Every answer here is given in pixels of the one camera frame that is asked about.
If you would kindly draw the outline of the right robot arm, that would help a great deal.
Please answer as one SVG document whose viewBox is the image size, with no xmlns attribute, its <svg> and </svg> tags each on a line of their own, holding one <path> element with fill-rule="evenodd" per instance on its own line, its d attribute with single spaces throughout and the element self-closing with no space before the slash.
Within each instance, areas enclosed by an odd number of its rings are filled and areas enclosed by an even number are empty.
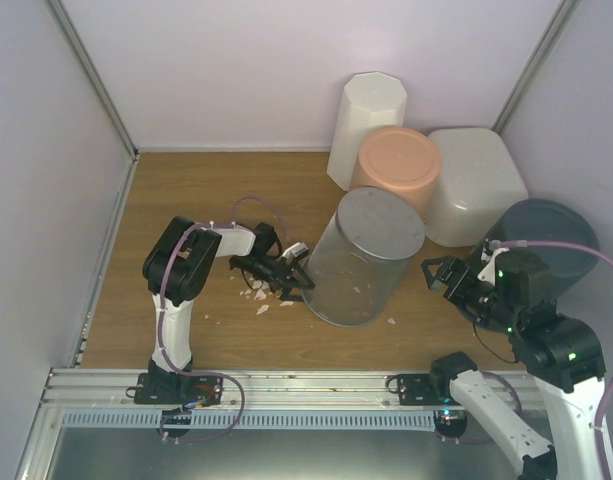
<svg viewBox="0 0 613 480">
<path fill-rule="evenodd" d="M 529 250 L 500 248 L 480 272 L 454 256 L 427 259 L 421 268 L 428 288 L 442 290 L 473 324 L 506 334 L 542 397 L 552 438 L 534 433 L 463 352 L 432 362 L 433 400 L 465 408 L 520 479 L 613 479 L 600 341 L 583 321 L 558 313 L 549 266 Z"/>
</svg>

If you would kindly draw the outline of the dark teal plastic bin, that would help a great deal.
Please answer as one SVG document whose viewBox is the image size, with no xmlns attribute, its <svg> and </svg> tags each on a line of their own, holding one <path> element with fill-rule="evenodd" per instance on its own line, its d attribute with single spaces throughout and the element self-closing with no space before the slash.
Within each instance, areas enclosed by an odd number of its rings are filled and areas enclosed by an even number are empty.
<svg viewBox="0 0 613 480">
<path fill-rule="evenodd" d="M 597 250 L 599 240 L 587 220 L 571 208 L 548 199 L 531 198 L 509 207 L 473 246 L 465 262 L 479 272 L 487 240 L 556 241 Z M 531 252 L 549 266 L 553 276 L 553 297 L 562 296 L 597 264 L 591 254 L 572 249 L 532 247 Z"/>
</svg>

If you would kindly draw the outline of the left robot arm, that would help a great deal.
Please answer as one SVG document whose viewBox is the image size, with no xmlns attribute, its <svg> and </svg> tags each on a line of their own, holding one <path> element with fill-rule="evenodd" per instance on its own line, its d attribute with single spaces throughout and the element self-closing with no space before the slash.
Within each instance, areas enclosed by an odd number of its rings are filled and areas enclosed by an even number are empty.
<svg viewBox="0 0 613 480">
<path fill-rule="evenodd" d="M 174 217 L 142 268 L 156 312 L 155 348 L 148 372 L 161 375 L 158 393 L 171 404 L 191 395 L 192 380 L 181 371 L 192 365 L 192 308 L 217 258 L 226 257 L 230 269 L 267 283 L 281 300 L 296 301 L 294 290 L 315 288 L 303 267 L 308 256 L 302 242 L 283 248 L 275 229 L 266 223 L 249 229 L 235 222 L 200 224 Z"/>
</svg>

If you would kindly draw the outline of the peach plastic waste bin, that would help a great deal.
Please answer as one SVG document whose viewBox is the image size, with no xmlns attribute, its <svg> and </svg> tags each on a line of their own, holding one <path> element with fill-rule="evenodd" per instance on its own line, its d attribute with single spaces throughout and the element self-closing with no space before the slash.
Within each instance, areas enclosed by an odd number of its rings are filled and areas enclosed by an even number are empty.
<svg viewBox="0 0 613 480">
<path fill-rule="evenodd" d="M 429 137 L 404 127 L 381 127 L 362 140 L 350 189 L 372 186 L 394 193 L 425 221 L 441 169 L 440 151 Z"/>
</svg>

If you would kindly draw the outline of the grey translucent bin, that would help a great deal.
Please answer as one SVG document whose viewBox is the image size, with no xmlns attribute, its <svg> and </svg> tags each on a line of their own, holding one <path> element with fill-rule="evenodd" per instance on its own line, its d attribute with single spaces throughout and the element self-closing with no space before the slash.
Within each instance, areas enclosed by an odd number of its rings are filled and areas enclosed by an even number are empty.
<svg viewBox="0 0 613 480">
<path fill-rule="evenodd" d="M 338 327 L 373 322 L 424 241 L 421 217 L 402 198 L 377 187 L 347 192 L 305 263 L 314 288 L 302 291 L 304 303 Z"/>
</svg>

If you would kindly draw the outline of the white faceted bin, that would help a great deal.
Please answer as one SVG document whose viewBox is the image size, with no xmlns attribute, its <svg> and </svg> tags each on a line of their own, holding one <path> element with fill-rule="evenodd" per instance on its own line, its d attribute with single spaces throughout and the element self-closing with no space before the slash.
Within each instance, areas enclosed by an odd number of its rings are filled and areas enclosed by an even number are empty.
<svg viewBox="0 0 613 480">
<path fill-rule="evenodd" d="M 353 76 L 344 86 L 337 115 L 328 176 L 348 191 L 364 137 L 385 126 L 403 124 L 407 93 L 402 83 L 381 72 Z"/>
</svg>

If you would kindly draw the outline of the translucent white plastic tub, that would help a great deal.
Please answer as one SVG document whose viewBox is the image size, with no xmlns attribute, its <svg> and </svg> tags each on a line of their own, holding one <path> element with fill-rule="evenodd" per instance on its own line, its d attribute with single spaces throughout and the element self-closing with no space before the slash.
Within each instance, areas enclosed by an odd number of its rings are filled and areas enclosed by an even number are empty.
<svg viewBox="0 0 613 480">
<path fill-rule="evenodd" d="M 442 170 L 427 208 L 426 237 L 450 248 L 476 245 L 514 204 L 528 198 L 504 141 L 486 128 L 432 132 Z"/>
</svg>

